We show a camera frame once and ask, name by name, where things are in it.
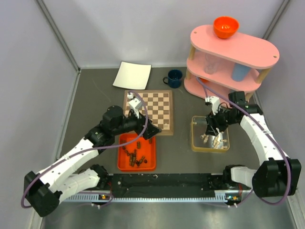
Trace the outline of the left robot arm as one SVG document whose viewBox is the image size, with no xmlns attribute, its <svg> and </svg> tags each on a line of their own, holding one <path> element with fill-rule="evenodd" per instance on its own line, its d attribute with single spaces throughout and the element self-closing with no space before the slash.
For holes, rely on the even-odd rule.
<svg viewBox="0 0 305 229">
<path fill-rule="evenodd" d="M 40 217 L 51 214 L 69 197 L 89 188 L 103 189 L 108 184 L 104 167 L 93 165 L 75 175 L 83 164 L 109 148 L 115 148 L 115 137 L 134 131 L 139 138 L 148 140 L 162 130 L 147 115 L 137 110 L 125 116 L 120 106 L 110 106 L 102 120 L 92 128 L 68 153 L 38 173 L 29 172 L 24 177 L 22 208 L 34 208 Z"/>
</svg>

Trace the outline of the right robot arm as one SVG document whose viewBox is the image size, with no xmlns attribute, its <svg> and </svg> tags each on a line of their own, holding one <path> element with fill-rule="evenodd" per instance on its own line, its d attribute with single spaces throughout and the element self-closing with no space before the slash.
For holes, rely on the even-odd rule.
<svg viewBox="0 0 305 229">
<path fill-rule="evenodd" d="M 232 189 L 241 183 L 252 188 L 259 198 L 294 195 L 302 168 L 299 160 L 291 159 L 281 149 L 265 123 L 262 109 L 248 103 L 244 92 L 230 93 L 227 102 L 230 108 L 222 109 L 219 97 L 205 99 L 212 106 L 205 117 L 206 135 L 218 136 L 228 126 L 239 124 L 249 137 L 260 166 L 257 170 L 242 165 L 226 166 L 223 185 Z"/>
</svg>

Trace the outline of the wooden chess board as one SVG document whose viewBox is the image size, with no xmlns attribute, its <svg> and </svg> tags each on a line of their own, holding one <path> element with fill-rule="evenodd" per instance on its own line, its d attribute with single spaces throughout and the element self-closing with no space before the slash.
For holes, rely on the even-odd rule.
<svg viewBox="0 0 305 229">
<path fill-rule="evenodd" d="M 159 135 L 173 135 L 173 92 L 172 90 L 138 90 L 143 99 L 152 124 L 162 129 Z"/>
</svg>

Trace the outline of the dark long chess piece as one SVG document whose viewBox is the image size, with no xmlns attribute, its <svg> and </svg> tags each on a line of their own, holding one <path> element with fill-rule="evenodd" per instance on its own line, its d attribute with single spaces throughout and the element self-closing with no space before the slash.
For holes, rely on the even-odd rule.
<svg viewBox="0 0 305 229">
<path fill-rule="evenodd" d="M 129 165 L 130 166 L 133 166 L 133 159 L 134 159 L 133 154 L 130 154 L 130 159 L 129 159 Z"/>
</svg>

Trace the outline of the orange plastic tray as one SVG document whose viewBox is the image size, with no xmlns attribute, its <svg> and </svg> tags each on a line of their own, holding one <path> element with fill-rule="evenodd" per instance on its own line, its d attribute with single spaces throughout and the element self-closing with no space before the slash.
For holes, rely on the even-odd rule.
<svg viewBox="0 0 305 229">
<path fill-rule="evenodd" d="M 117 167 L 122 172 L 148 172 L 156 169 L 156 138 L 152 138 L 152 143 L 140 137 L 138 140 L 131 142 L 137 137 L 136 134 L 122 134 L 119 136 L 119 143 L 129 143 L 118 149 Z M 141 142 L 141 148 L 137 149 L 137 142 Z M 133 166 L 129 165 L 130 154 L 133 154 Z"/>
</svg>

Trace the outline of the dark blue enamel mug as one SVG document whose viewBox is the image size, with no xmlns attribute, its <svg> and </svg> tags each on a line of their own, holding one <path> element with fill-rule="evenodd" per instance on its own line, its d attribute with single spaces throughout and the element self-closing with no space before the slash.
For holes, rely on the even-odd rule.
<svg viewBox="0 0 305 229">
<path fill-rule="evenodd" d="M 178 69 L 172 69 L 167 76 L 163 78 L 163 83 L 171 88 L 179 88 L 182 84 L 183 73 Z"/>
</svg>

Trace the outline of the white square plate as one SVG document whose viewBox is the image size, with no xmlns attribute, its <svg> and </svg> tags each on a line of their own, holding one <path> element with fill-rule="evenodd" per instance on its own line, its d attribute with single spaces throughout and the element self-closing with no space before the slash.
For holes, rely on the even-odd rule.
<svg viewBox="0 0 305 229">
<path fill-rule="evenodd" d="M 148 83 L 152 66 L 121 62 L 113 86 L 131 90 L 144 90 Z"/>
</svg>

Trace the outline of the light blue plastic cup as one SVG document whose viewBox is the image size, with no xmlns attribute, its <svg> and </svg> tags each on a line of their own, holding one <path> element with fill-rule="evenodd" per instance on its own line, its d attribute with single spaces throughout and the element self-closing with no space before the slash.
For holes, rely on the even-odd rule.
<svg viewBox="0 0 305 229">
<path fill-rule="evenodd" d="M 232 79 L 236 82 L 241 82 L 251 70 L 250 67 L 235 63 L 233 72 L 232 72 Z"/>
</svg>

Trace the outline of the clear plastic cup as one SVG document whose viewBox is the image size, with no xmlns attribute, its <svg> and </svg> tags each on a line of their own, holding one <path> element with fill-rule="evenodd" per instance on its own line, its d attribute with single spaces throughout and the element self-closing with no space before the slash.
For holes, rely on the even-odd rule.
<svg viewBox="0 0 305 229">
<path fill-rule="evenodd" d="M 221 58 L 206 53 L 204 62 L 204 72 L 206 74 L 214 74 L 217 71 L 218 65 L 220 64 Z"/>
</svg>

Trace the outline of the pink three-tier shelf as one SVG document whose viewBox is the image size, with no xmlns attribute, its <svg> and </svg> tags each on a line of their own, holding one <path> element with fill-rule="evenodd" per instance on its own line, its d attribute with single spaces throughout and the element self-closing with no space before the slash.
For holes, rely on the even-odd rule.
<svg viewBox="0 0 305 229">
<path fill-rule="evenodd" d="M 231 91 L 243 91 L 246 99 L 250 100 L 280 58 L 279 50 L 267 40 L 240 32 L 228 39 L 220 39 L 215 35 L 212 25 L 193 29 L 190 42 L 184 87 L 187 92 L 200 98 L 214 94 L 205 92 L 197 78 L 206 80 L 206 85 L 222 96 L 228 96 Z M 204 72 L 206 53 L 221 58 L 214 74 Z M 251 68 L 241 82 L 232 79 L 235 63 Z"/>
</svg>

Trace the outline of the orange plastic bowl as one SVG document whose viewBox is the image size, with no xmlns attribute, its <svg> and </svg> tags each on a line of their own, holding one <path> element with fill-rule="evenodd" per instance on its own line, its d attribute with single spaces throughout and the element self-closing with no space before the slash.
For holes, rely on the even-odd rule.
<svg viewBox="0 0 305 229">
<path fill-rule="evenodd" d="M 222 16 L 213 22 L 213 31 L 220 39 L 232 37 L 239 29 L 239 21 L 235 18 Z"/>
</svg>

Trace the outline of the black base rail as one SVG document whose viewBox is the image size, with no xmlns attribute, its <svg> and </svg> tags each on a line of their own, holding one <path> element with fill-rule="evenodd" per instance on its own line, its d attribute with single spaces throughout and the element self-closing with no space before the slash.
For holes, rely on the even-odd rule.
<svg viewBox="0 0 305 229">
<path fill-rule="evenodd" d="M 111 191 L 116 198 L 199 198 L 214 197 L 216 191 L 239 195 L 249 190 L 228 185 L 222 175 L 197 174 L 114 174 Z"/>
</svg>

